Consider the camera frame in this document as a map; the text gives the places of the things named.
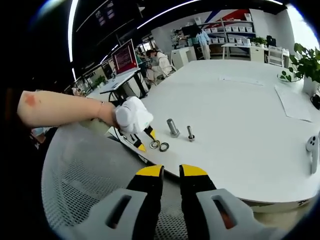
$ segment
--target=white storage box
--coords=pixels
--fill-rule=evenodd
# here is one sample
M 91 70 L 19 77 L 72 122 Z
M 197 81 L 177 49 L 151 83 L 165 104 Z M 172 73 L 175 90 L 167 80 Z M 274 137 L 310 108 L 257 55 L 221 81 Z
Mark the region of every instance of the white storage box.
M 235 38 L 234 37 L 228 37 L 229 39 L 229 43 L 234 43 L 235 42 Z
M 248 33 L 252 33 L 252 27 L 251 26 L 246 26 L 245 29 L 246 29 L 246 31 Z
M 233 27 L 232 27 L 232 31 L 234 31 L 234 32 L 239 32 L 239 27 L 238 27 L 238 26 L 233 26 Z
M 252 22 L 252 18 L 251 18 L 251 14 L 250 14 L 250 13 L 245 13 L 244 16 L 245 16 L 245 19 L 246 19 L 248 22 Z
M 201 18 L 199 16 L 194 18 L 195 24 L 201 24 Z
M 237 44 L 242 44 L 242 37 L 237 37 L 235 40 Z
M 218 43 L 218 38 L 211 38 L 211 42 L 213 44 L 217 44 Z

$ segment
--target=bolt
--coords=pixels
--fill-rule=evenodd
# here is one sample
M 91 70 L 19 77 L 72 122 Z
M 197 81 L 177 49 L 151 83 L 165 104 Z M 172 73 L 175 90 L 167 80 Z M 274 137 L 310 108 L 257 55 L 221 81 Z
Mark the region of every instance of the bolt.
M 190 126 L 187 126 L 186 129 L 188 130 L 188 139 L 190 142 L 193 142 L 195 140 L 195 135 L 192 134 L 192 131 L 191 131 L 191 127 Z
M 169 118 L 166 123 L 168 124 L 169 126 L 169 129 L 170 129 L 170 135 L 172 138 L 177 138 L 180 134 L 179 130 L 176 128 L 176 125 L 174 123 L 174 121 Z

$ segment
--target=office desk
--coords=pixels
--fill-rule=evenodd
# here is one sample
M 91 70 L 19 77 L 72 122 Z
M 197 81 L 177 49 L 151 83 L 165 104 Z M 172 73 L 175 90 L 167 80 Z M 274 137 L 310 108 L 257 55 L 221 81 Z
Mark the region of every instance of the office desk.
M 245 49 L 249 49 L 249 51 L 250 51 L 250 60 L 251 61 L 256 61 L 256 62 L 261 62 L 261 63 L 265 62 L 265 52 L 269 51 L 269 48 L 267 48 L 267 47 L 245 46 L 245 45 L 238 44 L 238 43 L 226 43 L 226 44 L 222 45 L 221 47 L 223 48 L 222 59 L 225 59 L 226 48 L 245 48 Z M 253 56 L 255 56 L 255 52 L 259 52 L 261 57 L 252 59 Z M 289 51 L 284 50 L 283 57 L 284 57 L 284 67 L 289 68 L 289 57 L 290 57 Z
M 320 130 L 320 111 L 305 94 L 312 122 L 287 117 L 275 85 L 300 93 L 303 82 L 283 84 L 277 79 L 279 72 L 278 66 L 253 61 L 192 61 L 142 100 L 154 116 L 151 126 L 156 138 L 169 143 L 168 151 L 151 149 L 151 139 L 144 132 L 138 136 L 145 153 L 120 140 L 173 175 L 179 176 L 180 164 L 200 167 L 218 189 L 243 200 L 310 199 L 319 189 L 320 169 L 310 174 L 311 156 L 305 144 Z M 234 81 L 219 80 L 221 76 Z M 236 82 L 242 78 L 259 80 L 264 86 Z M 170 137 L 169 118 L 180 131 L 178 138 Z M 192 128 L 194 142 L 187 139 L 187 126 Z

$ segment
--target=metal washer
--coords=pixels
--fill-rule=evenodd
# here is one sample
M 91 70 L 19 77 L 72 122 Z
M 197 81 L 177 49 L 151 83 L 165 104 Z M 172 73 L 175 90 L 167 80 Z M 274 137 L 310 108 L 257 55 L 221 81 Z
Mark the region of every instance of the metal washer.
M 161 146 L 160 144 L 160 141 L 159 140 L 153 140 L 151 143 L 150 143 L 150 148 L 151 149 L 157 149 Z
M 163 142 L 163 143 L 161 143 L 161 145 L 159 147 L 159 151 L 160 152 L 165 152 L 165 151 L 167 151 L 169 149 L 169 147 L 170 147 L 169 143 Z

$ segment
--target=ceiling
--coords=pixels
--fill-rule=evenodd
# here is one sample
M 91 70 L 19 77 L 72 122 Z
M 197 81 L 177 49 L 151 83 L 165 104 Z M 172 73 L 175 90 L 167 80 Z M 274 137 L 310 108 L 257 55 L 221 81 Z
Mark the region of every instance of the ceiling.
M 36 72 L 42 81 L 46 79 L 51 84 L 58 81 L 61 83 L 61 86 L 68 85 L 73 81 L 71 68 L 75 69 L 76 76 L 79 77 L 85 71 L 83 69 L 85 66 L 92 63 L 98 64 L 118 43 L 117 36 L 126 35 L 127 38 L 133 38 L 135 43 L 138 44 L 138 41 L 149 34 L 152 29 L 197 13 L 209 12 L 216 9 L 251 8 L 277 14 L 285 9 L 284 5 L 266 0 L 201 0 L 169 11 L 137 30 L 137 26 L 150 18 L 188 0 L 161 0 L 157 2 L 154 0 L 109 0 L 121 3 L 120 7 L 117 8 L 117 15 L 123 16 L 124 19 L 117 18 L 117 21 L 112 23 L 112 30 L 105 27 L 97 32 L 89 20 L 85 24 L 83 22 L 92 13 L 92 18 L 95 18 L 95 10 L 106 0 L 79 0 L 73 25 L 74 38 L 72 46 L 74 47 L 74 61 L 70 64 L 67 32 L 72 0 L 55 1 L 57 2 L 56 6 L 52 7 L 51 10 L 48 10 L 44 16 L 38 19 L 37 27 L 34 27 L 35 30 L 32 33 L 32 40 L 24 41 L 24 44 L 28 44 L 26 47 L 30 50 L 27 53 L 28 56 L 32 55 L 28 61 L 29 64 L 32 63 L 30 69 Z M 292 2 L 289 0 L 278 1 L 285 4 Z M 22 17 L 19 24 L 25 29 L 27 23 L 30 22 L 30 19 L 35 18 L 34 16 L 45 1 L 33 0 L 24 2 L 27 3 L 21 3 L 22 5 L 18 11 L 21 11 L 20 16 Z M 298 4 L 302 10 L 306 10 L 303 1 L 293 0 L 293 2 Z M 144 7 L 141 14 L 138 7 Z M 309 20 L 311 22 L 317 18 L 316 15 L 308 15 L 307 17 L 310 17 Z M 113 32 L 116 27 L 120 27 L 123 25 L 123 22 L 126 23 L 128 21 L 129 23 Z

